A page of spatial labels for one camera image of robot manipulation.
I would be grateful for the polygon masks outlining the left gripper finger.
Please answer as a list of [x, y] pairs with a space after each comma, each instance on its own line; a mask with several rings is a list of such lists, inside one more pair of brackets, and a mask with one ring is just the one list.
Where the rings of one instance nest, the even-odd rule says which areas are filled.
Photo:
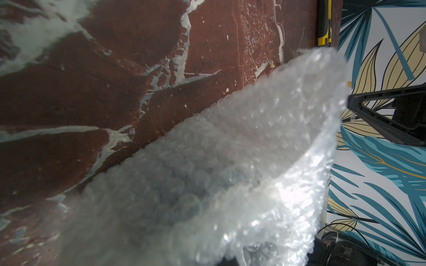
[[426, 145], [425, 84], [350, 95], [347, 108], [392, 143]]

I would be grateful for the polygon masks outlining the clear bubble wrap sheet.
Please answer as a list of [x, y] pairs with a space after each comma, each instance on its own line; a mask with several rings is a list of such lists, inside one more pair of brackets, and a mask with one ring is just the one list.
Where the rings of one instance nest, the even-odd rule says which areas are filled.
[[59, 237], [60, 266], [303, 266], [350, 88], [315, 48], [96, 175]]

